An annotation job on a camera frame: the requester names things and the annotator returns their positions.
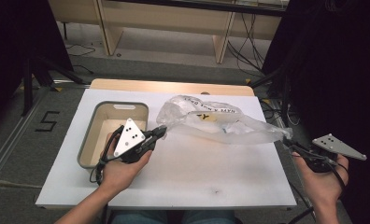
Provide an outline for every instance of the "plastic bag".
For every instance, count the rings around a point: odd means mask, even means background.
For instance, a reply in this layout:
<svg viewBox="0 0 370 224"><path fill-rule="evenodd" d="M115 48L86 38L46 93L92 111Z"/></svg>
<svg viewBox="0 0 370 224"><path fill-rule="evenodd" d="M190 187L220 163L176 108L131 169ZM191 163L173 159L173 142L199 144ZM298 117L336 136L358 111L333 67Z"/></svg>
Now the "plastic bag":
<svg viewBox="0 0 370 224"><path fill-rule="evenodd" d="M253 119L233 105L203 102L179 95L161 108L156 122L168 132L204 137L225 144L250 145L272 143L284 136L291 139L292 129L281 129Z"/></svg>

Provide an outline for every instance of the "wrist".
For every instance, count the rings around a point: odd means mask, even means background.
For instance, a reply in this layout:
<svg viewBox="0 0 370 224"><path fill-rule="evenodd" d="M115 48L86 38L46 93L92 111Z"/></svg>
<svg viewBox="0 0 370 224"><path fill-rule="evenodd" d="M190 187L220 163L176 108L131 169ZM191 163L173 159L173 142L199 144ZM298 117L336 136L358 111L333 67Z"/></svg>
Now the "wrist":
<svg viewBox="0 0 370 224"><path fill-rule="evenodd" d="M336 214L336 203L313 204L317 223L336 224L339 223Z"/></svg>
<svg viewBox="0 0 370 224"><path fill-rule="evenodd" d="M119 190L115 190L114 188L110 188L109 186L106 186L104 184L101 184L96 191L101 197L107 200L107 202L111 201L116 195L120 193Z"/></svg>

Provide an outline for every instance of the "white tabletop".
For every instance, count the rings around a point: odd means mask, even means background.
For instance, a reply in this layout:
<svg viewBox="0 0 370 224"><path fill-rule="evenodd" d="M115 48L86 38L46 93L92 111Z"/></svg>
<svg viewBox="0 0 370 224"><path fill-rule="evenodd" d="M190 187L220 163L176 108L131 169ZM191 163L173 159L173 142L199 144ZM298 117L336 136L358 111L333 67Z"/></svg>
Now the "white tabletop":
<svg viewBox="0 0 370 224"><path fill-rule="evenodd" d="M86 90L62 147L36 201L46 208L74 206L93 192L89 173L77 156L95 107L104 101L140 102L149 107L148 129L164 102L177 94ZM231 104L264 121L258 99L251 96L191 95L202 101ZM157 142L149 164L111 207L203 209L295 206L274 144L225 145L179 133Z"/></svg>

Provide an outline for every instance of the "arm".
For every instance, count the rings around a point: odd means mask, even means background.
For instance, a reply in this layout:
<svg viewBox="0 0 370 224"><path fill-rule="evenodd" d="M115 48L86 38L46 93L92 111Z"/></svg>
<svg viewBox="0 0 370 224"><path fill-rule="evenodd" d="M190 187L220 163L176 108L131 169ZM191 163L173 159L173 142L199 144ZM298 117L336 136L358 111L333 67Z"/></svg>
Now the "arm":
<svg viewBox="0 0 370 224"><path fill-rule="evenodd" d="M56 223L92 223L109 201L130 186L138 172L148 163L151 153L148 151L138 162L131 164L110 161L104 168L101 185ZM113 147L108 154L113 155Z"/></svg>
<svg viewBox="0 0 370 224"><path fill-rule="evenodd" d="M331 173L318 174L311 171L303 158L297 153L292 154L296 165L301 171L307 197L313 204L317 223L339 223L336 215L336 202L342 192L336 176ZM349 161L342 155L338 155L336 161L346 169ZM348 172L341 166L335 167L345 185L349 182Z"/></svg>

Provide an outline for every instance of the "plastic bin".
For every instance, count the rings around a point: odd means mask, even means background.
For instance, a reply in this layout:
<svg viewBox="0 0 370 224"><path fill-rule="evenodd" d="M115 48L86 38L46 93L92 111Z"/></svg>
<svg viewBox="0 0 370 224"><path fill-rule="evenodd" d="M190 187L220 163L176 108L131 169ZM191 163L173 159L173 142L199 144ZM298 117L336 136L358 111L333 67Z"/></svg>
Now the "plastic bin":
<svg viewBox="0 0 370 224"><path fill-rule="evenodd" d="M132 119L142 131L147 130L148 106L134 102L102 102L92 114L88 130L78 154L78 164L89 172L100 159L104 150L107 135L113 133L127 119Z"/></svg>

